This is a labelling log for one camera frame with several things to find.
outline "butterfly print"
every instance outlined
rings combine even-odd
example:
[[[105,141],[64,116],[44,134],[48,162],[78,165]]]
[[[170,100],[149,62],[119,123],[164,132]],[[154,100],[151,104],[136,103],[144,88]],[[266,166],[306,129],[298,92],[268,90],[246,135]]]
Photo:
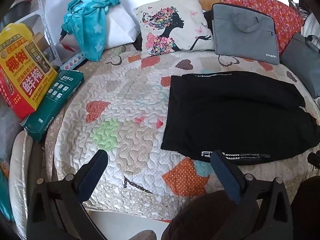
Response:
[[[195,16],[198,12],[189,11],[191,16]]]
[[[199,27],[199,29],[195,29],[195,31],[196,31],[197,33],[201,34],[201,33],[202,33],[202,28],[201,28],[201,26]]]

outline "plastic bag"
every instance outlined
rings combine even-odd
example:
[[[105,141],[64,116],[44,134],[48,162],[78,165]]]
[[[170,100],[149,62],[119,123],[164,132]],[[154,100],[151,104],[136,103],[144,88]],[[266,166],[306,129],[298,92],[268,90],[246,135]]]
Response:
[[[9,160],[14,140],[21,130],[20,119],[0,96],[0,159]]]
[[[23,23],[2,30],[0,93],[20,119],[37,109],[56,76]]]

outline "gray laptop bag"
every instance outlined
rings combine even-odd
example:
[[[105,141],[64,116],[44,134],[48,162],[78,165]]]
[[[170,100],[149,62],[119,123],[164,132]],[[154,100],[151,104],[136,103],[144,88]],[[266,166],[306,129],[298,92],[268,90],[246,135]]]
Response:
[[[273,19],[251,8],[216,3],[212,6],[215,52],[279,64]]]
[[[313,98],[320,97],[320,50],[307,38],[295,33],[280,57],[280,61],[290,69],[309,90]]]

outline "bed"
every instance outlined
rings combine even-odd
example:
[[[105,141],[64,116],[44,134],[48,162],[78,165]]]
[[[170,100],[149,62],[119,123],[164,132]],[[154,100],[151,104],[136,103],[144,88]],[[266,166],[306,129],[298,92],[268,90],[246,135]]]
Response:
[[[79,70],[85,83],[49,127],[45,157],[48,178],[63,179],[88,163],[98,149],[108,152],[108,167],[84,203],[87,210],[171,220],[194,197],[222,189],[208,163],[160,149],[171,75],[240,70],[293,83],[305,98],[306,111],[320,123],[319,108],[283,65],[213,51],[141,59],[127,44],[105,51],[99,62],[88,62]],[[319,174],[307,162],[308,154],[319,149],[318,145],[291,159],[240,169],[257,179],[281,177],[292,201],[300,183]]]

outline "ipason logo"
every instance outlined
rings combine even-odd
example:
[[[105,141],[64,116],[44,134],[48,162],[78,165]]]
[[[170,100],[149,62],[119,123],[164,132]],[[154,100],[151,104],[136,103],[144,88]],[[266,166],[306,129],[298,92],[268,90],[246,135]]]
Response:
[[[267,53],[266,53],[266,56],[268,56],[268,57],[275,57],[275,58],[277,57],[277,56],[275,56],[275,55],[270,55],[270,54],[267,54]]]

